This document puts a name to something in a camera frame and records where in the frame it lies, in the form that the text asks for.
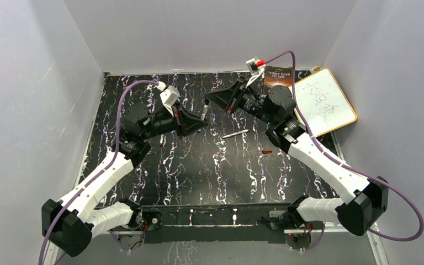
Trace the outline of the white marker black end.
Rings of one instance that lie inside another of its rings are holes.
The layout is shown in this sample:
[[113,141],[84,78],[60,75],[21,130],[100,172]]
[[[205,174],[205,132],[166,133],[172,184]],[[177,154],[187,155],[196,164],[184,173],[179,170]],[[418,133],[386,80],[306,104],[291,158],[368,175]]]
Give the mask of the white marker black end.
[[205,117],[206,117],[206,114],[208,112],[208,109],[209,109],[209,106],[207,104],[205,104],[203,106],[202,114],[201,114],[201,117],[200,117],[202,121],[205,120]]

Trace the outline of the white marker pen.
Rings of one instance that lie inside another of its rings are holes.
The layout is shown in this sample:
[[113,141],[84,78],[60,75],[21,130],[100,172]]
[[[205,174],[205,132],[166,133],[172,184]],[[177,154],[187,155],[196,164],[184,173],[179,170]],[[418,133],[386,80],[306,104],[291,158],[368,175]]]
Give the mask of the white marker pen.
[[249,132],[249,130],[248,130],[248,129],[240,130],[240,131],[237,131],[237,132],[233,132],[233,133],[231,133],[231,134],[224,135],[224,136],[222,136],[221,138],[222,138],[222,139],[227,139],[227,138],[231,138],[231,137],[235,137],[235,136],[238,136],[238,135],[245,134],[245,133],[247,133],[247,132]]

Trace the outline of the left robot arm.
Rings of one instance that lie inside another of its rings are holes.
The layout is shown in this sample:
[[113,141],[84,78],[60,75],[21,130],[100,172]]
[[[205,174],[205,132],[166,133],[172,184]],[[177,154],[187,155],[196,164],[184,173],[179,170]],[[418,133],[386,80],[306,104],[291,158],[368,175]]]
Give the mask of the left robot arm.
[[142,225],[140,207],[128,199],[97,210],[101,199],[146,157],[149,139],[176,132],[186,137],[208,126],[206,118],[187,111],[180,103],[150,112],[132,105],[118,126],[116,143],[105,159],[75,189],[58,201],[48,199],[41,208],[42,234],[70,257],[81,254],[92,238],[118,226],[136,230]]

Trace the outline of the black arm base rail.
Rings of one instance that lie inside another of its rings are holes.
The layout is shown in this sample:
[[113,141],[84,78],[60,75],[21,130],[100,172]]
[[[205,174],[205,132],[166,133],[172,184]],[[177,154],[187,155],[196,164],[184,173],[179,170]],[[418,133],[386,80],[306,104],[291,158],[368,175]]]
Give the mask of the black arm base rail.
[[146,244],[196,242],[251,242],[288,244],[293,249],[314,244],[320,232],[344,232],[341,225],[313,221],[307,225],[279,224],[288,203],[146,205],[137,228],[118,226],[117,236],[129,247]]

